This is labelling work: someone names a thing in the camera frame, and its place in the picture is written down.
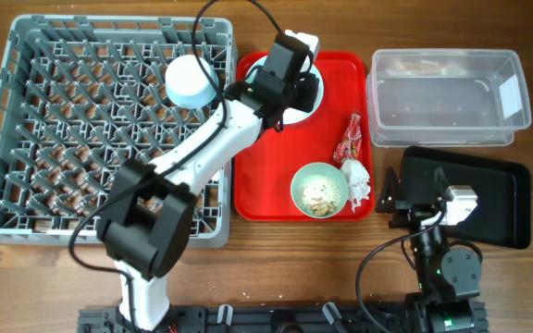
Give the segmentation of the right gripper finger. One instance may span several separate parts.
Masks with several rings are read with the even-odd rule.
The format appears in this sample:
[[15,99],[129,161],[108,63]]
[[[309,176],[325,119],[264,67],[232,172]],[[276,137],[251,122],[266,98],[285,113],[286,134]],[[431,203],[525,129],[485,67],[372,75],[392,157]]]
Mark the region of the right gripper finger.
[[386,169],[383,186],[378,197],[375,211],[380,214],[394,214],[404,202],[401,182],[393,167]]
[[434,170],[434,189],[436,192],[437,201],[446,203],[449,201],[449,189],[451,187],[442,167],[437,167]]

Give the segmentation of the large light blue plate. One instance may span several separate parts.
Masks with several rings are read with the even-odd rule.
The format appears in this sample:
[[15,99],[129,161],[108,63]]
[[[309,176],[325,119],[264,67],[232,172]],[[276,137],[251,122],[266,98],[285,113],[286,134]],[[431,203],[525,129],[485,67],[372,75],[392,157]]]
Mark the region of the large light blue plate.
[[[246,72],[246,75],[244,77],[244,80],[246,82],[251,83],[254,80],[256,69],[262,67],[264,63],[266,62],[266,59],[267,57],[263,55],[258,60],[253,62],[252,66]],[[319,108],[323,100],[324,90],[325,90],[323,77],[315,65],[311,67],[310,73],[316,77],[317,83],[318,83],[312,108],[309,112],[304,112],[303,110],[298,109],[298,108],[292,108],[292,107],[288,108],[283,113],[283,118],[282,118],[283,124],[285,126],[302,122],[308,119],[309,117],[311,117],[317,111],[317,109]]]

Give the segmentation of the red snack wrapper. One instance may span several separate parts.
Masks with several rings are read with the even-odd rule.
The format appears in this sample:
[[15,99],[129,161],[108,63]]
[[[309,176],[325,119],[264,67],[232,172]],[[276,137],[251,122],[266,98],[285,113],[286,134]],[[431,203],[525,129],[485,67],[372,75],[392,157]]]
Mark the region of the red snack wrapper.
[[362,144],[360,122],[361,117],[353,113],[341,142],[337,145],[333,153],[333,160],[336,163],[342,164],[347,159],[356,160],[358,158]]

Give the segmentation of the small light blue bowl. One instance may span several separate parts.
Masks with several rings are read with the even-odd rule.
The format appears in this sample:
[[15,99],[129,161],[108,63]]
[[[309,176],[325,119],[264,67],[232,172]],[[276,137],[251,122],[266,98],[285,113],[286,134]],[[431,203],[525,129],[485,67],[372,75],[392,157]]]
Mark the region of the small light blue bowl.
[[209,105],[217,95],[194,55],[181,55],[169,63],[165,89],[169,101],[185,109]]

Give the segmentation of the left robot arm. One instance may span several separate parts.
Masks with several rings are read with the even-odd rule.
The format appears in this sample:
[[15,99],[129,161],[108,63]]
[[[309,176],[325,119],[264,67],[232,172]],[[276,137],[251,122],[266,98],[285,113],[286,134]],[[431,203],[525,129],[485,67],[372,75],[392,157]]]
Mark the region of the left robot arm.
[[221,105],[176,148],[118,169],[96,226],[121,275],[117,321],[128,332],[154,332],[167,315],[167,273],[187,247],[197,196],[208,181],[267,130],[284,127],[289,109],[313,110],[320,48],[315,35],[277,35],[262,66],[233,82]]

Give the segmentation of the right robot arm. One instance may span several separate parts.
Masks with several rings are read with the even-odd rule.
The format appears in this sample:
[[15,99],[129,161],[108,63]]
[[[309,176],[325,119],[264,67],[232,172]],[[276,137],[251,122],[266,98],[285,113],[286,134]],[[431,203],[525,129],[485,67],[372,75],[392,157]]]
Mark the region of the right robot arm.
[[465,221],[477,207],[468,185],[452,185],[434,171],[435,197],[428,203],[406,199],[393,168],[386,170],[376,211],[391,214],[390,228],[408,231],[419,292],[405,297],[407,332],[487,332],[487,311],[480,294],[482,253],[467,240],[449,241],[444,228]]

